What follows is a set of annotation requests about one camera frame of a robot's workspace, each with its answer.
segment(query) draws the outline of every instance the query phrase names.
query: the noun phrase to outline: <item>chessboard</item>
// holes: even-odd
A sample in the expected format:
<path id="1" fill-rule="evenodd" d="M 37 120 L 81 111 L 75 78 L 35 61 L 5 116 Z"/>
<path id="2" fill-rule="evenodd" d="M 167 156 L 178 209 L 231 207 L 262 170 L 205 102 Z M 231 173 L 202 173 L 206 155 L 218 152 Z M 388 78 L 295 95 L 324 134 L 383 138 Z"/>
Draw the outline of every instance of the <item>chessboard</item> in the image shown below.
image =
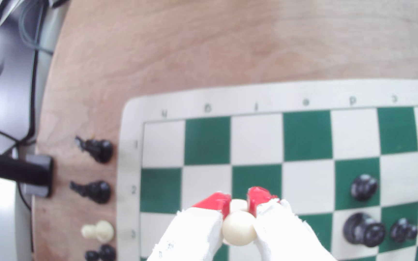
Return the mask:
<path id="1" fill-rule="evenodd" d="M 351 197 L 368 174 L 378 190 Z M 131 99 L 123 111 L 117 181 L 119 261 L 146 260 L 176 216 L 216 191 L 261 186 L 287 199 L 337 260 L 418 261 L 418 80 L 273 83 Z M 348 217 L 386 227 L 375 247 L 350 244 Z M 214 261 L 260 261 L 256 246 L 223 245 Z"/>

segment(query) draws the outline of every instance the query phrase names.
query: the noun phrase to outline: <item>black stand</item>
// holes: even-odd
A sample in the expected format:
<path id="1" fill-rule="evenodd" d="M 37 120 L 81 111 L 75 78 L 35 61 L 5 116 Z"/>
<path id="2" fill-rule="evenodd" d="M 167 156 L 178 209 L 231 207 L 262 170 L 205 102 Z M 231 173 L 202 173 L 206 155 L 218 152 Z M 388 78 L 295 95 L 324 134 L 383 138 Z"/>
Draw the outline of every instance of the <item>black stand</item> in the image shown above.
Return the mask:
<path id="1" fill-rule="evenodd" d="M 24 162 L 0 155 L 0 178 L 26 183 L 28 193 L 49 197 L 52 191 L 52 158 L 28 155 Z"/>

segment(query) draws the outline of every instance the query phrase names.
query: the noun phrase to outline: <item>white chess piece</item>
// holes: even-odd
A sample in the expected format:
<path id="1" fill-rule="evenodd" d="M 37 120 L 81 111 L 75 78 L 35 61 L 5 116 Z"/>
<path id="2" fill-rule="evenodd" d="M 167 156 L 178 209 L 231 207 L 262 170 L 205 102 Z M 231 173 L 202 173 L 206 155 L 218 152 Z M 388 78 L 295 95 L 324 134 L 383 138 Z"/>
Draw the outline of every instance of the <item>white chess piece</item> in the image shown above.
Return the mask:
<path id="1" fill-rule="evenodd" d="M 114 227 L 106 220 L 100 220 L 96 225 L 84 225 L 81 229 L 83 238 L 96 238 L 101 243 L 107 243 L 114 238 Z"/>
<path id="2" fill-rule="evenodd" d="M 249 212 L 236 211 L 225 218 L 222 224 L 222 234 L 229 244 L 245 246 L 256 238 L 254 218 Z"/>

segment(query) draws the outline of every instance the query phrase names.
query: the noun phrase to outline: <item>black pawn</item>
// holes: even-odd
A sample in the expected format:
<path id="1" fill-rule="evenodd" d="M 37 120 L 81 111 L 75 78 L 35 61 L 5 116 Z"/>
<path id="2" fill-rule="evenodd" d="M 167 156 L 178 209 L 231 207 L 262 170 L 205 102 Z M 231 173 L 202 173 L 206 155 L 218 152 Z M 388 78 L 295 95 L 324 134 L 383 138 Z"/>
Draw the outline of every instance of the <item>black pawn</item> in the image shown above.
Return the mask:
<path id="1" fill-rule="evenodd" d="M 414 240 L 417 237 L 417 234 L 417 226 L 410 224 L 407 218 L 398 219 L 390 229 L 391 239 L 399 243 L 406 240 Z"/>
<path id="2" fill-rule="evenodd" d="M 98 261 L 99 255 L 96 251 L 87 251 L 85 252 L 85 260 L 86 261 Z"/>
<path id="3" fill-rule="evenodd" d="M 380 245 L 385 239 L 385 226 L 365 213 L 356 213 L 346 220 L 343 234 L 351 244 L 367 247 Z"/>
<path id="4" fill-rule="evenodd" d="M 97 252 L 103 261 L 114 261 L 116 259 L 116 250 L 108 244 L 100 246 Z"/>
<path id="5" fill-rule="evenodd" d="M 88 151 L 90 155 L 99 163 L 107 163 L 113 152 L 113 145 L 108 140 L 82 140 L 80 137 L 75 137 L 75 144 L 81 151 Z"/>
<path id="6" fill-rule="evenodd" d="M 111 198 L 111 187 L 106 181 L 102 180 L 91 182 L 87 185 L 79 185 L 70 181 L 70 189 L 99 204 L 107 203 L 109 198 Z"/>
<path id="7" fill-rule="evenodd" d="M 378 187 L 379 184 L 375 178 L 362 174 L 352 182 L 351 195 L 358 201 L 368 200 L 375 194 Z"/>

